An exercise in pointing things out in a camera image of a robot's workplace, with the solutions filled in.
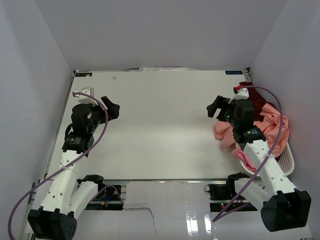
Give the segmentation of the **salmon pink t shirt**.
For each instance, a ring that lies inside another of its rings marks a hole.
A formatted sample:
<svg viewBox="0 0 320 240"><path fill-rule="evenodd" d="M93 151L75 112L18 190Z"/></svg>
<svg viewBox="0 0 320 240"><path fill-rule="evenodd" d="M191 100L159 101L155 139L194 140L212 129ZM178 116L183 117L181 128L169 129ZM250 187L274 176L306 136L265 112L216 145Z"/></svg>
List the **salmon pink t shirt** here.
<svg viewBox="0 0 320 240"><path fill-rule="evenodd" d="M264 116L262 122L254 121L256 125L265 135L269 148L276 141L279 129L281 114L268 103L262 107L261 115ZM290 136L288 118L283 117L283 125L280 133L280 138L272 151L272 154L278 158L284 151ZM235 143L233 129L228 122L217 121L214 125L215 138L221 140L223 148L228 148Z"/></svg>

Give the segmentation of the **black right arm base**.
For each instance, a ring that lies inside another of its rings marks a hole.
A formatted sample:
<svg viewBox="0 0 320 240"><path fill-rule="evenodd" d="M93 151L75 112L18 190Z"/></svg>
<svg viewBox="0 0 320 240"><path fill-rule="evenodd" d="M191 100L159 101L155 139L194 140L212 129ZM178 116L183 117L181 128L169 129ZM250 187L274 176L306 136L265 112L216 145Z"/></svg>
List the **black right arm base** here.
<svg viewBox="0 0 320 240"><path fill-rule="evenodd" d="M250 177L245 173L236 173L229 175L225 183L209 183L204 187L204 191L209 194L210 211L212 213L218 213L222 209L225 209L228 202L237 194L235 192L235 181L239 179L248 180ZM256 212L257 209L249 203L243 196L239 196L229 206L225 212L229 212L238 207L243 207L238 210L239 212Z"/></svg>

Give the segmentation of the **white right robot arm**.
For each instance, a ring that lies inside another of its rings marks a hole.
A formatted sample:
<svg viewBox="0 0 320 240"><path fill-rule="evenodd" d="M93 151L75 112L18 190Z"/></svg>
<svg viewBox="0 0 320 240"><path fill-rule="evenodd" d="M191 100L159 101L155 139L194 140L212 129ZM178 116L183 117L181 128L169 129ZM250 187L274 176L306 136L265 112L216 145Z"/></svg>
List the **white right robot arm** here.
<svg viewBox="0 0 320 240"><path fill-rule="evenodd" d="M305 190L298 190L269 153L266 137L254 125L254 104L247 99L219 95L206 109L210 118L220 110L217 119L231 125L235 142L252 161L256 168L254 175L264 184L261 188L243 174L229 176L226 195L233 200L244 197L260 212L262 222L270 232L305 227L311 196Z"/></svg>

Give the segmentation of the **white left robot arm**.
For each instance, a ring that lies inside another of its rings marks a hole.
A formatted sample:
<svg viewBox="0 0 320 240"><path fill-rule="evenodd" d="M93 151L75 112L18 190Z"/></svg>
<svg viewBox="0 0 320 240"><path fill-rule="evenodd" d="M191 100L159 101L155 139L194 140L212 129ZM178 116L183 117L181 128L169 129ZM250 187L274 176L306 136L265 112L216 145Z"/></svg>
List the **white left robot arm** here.
<svg viewBox="0 0 320 240"><path fill-rule="evenodd" d="M64 134L59 168L48 177L52 184L38 209L31 209L27 220L37 239L71 240L75 236L78 218L94 199L105 196L104 178L80 172L89 152L96 146L94 133L100 124L117 119L120 106L106 96L98 101L85 93L74 93L79 103L72 108L71 123Z"/></svg>

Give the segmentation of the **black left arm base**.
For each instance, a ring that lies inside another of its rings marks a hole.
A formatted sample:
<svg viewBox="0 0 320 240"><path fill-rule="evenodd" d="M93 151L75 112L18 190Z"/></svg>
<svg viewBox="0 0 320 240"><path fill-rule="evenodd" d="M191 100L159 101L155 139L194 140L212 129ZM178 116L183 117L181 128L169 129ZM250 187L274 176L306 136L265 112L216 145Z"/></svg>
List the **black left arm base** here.
<svg viewBox="0 0 320 240"><path fill-rule="evenodd" d="M126 187L114 185L117 191L109 186L103 190L93 201L91 201L85 210L92 211L122 211L123 204L120 199L125 202Z"/></svg>

